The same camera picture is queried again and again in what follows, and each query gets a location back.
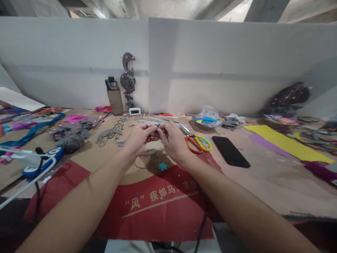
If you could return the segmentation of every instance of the smartphone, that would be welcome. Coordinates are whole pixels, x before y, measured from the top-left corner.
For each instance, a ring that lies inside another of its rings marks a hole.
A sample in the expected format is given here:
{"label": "smartphone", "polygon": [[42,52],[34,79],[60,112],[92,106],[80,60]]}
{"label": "smartphone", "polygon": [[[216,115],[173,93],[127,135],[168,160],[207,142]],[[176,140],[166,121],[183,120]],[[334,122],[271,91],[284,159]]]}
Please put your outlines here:
{"label": "smartphone", "polygon": [[246,158],[243,157],[240,151],[228,138],[213,136],[212,139],[228,164],[243,168],[250,167]]}

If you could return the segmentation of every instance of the black cable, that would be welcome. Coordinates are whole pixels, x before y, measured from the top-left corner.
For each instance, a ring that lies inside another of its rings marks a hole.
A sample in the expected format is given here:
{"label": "black cable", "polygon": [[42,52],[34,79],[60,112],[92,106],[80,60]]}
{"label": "black cable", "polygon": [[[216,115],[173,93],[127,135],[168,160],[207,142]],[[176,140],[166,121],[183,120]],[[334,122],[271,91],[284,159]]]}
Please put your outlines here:
{"label": "black cable", "polygon": [[[37,177],[39,174],[40,174],[40,171],[41,171],[41,167],[42,167],[42,164],[43,164],[43,160],[44,160],[44,157],[42,156],[41,157],[41,161],[40,161],[40,164],[39,164],[39,167],[35,173],[35,177]],[[38,213],[39,213],[39,208],[40,208],[40,188],[39,188],[39,184],[38,182],[36,181],[35,182],[35,187],[36,187],[36,207],[35,207],[35,217],[34,217],[34,222],[37,223],[38,222]]]}
{"label": "black cable", "polygon": [[[205,202],[205,207],[206,207],[206,209],[205,209],[205,214],[204,214],[204,218],[203,218],[203,221],[201,222],[201,226],[200,226],[199,232],[198,232],[197,245],[196,245],[196,248],[195,248],[195,250],[194,250],[194,253],[197,253],[198,248],[199,248],[199,244],[200,244],[200,240],[201,240],[201,236],[203,235],[203,231],[204,231],[204,228],[205,228],[205,225],[206,225],[207,215],[208,215],[208,210],[209,210],[209,209],[208,209],[208,204],[207,204],[207,201],[206,201],[206,198],[205,198],[203,192],[200,190],[200,188],[199,188],[197,182],[196,182],[194,179],[193,179],[193,181],[194,181],[194,184],[196,185],[196,188],[197,188],[197,190],[199,191],[200,195],[203,197],[204,202]],[[181,251],[180,249],[178,249],[178,248],[176,248],[176,247],[173,247],[173,246],[168,246],[168,247],[166,247],[165,245],[163,245],[163,244],[161,244],[161,243],[159,243],[159,242],[153,242],[153,243],[157,244],[159,247],[161,247],[162,249],[165,249],[165,250],[172,249],[172,250],[174,250],[174,251],[176,251],[176,252],[178,252],[178,253],[184,253],[184,252]]]}

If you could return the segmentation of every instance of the plastic bag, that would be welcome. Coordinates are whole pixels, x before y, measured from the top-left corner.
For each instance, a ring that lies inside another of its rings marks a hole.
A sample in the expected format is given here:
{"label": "plastic bag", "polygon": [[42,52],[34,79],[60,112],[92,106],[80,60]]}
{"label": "plastic bag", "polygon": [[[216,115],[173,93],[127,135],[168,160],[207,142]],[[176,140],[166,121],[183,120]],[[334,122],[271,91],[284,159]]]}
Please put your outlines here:
{"label": "plastic bag", "polygon": [[215,108],[210,107],[208,105],[204,105],[202,111],[199,114],[197,114],[194,119],[205,118],[205,117],[212,118],[212,119],[216,120],[216,122],[210,122],[210,123],[201,122],[202,125],[205,125],[205,126],[208,126],[208,127],[218,127],[218,126],[221,126],[222,123],[223,123],[219,119],[218,111]]}

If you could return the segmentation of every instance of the red scissors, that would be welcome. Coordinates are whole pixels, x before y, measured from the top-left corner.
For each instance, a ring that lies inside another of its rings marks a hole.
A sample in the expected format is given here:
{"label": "red scissors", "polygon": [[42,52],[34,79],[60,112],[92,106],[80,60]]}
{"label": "red scissors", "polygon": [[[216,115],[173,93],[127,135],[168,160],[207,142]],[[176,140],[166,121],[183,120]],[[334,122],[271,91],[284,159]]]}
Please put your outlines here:
{"label": "red scissors", "polygon": [[[198,136],[198,135],[193,135],[193,134],[190,133],[190,131],[188,131],[188,129],[187,129],[186,127],[184,127],[184,126],[181,125],[181,124],[180,124],[180,126],[181,126],[182,130],[185,132],[185,134],[187,135],[187,136],[185,137],[185,139],[186,139],[187,146],[189,147],[189,150],[191,150],[193,153],[196,153],[196,154],[201,154],[201,153],[204,152],[204,151],[209,152],[209,151],[212,150],[212,145],[211,145],[211,143],[210,143],[206,138],[201,137],[201,136]],[[200,143],[199,139],[204,140],[204,141],[208,144],[209,148],[208,148],[208,149],[205,148],[205,147]],[[195,150],[195,149],[193,149],[193,148],[191,148],[191,147],[189,146],[189,141],[192,142],[192,143],[199,149],[199,151],[198,151],[198,150]]]}

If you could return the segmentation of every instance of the blue ribbon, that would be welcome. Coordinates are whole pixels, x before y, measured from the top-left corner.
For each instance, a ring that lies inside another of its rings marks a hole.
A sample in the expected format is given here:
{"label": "blue ribbon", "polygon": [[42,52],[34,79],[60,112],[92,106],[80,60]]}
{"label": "blue ribbon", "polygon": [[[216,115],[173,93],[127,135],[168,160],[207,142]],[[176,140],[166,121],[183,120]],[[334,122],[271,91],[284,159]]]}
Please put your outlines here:
{"label": "blue ribbon", "polygon": [[20,146],[26,144],[28,141],[30,141],[34,137],[35,133],[37,131],[39,131],[41,128],[43,128],[44,126],[47,126],[47,125],[54,124],[56,121],[63,118],[64,116],[65,116],[64,113],[59,113],[59,116],[57,118],[54,118],[52,121],[43,122],[43,123],[40,123],[40,124],[34,126],[33,128],[31,128],[29,130],[29,132],[26,134],[26,136],[22,137],[21,140],[3,142],[0,145],[1,146],[7,146],[7,147],[14,147],[14,146],[20,147]]}

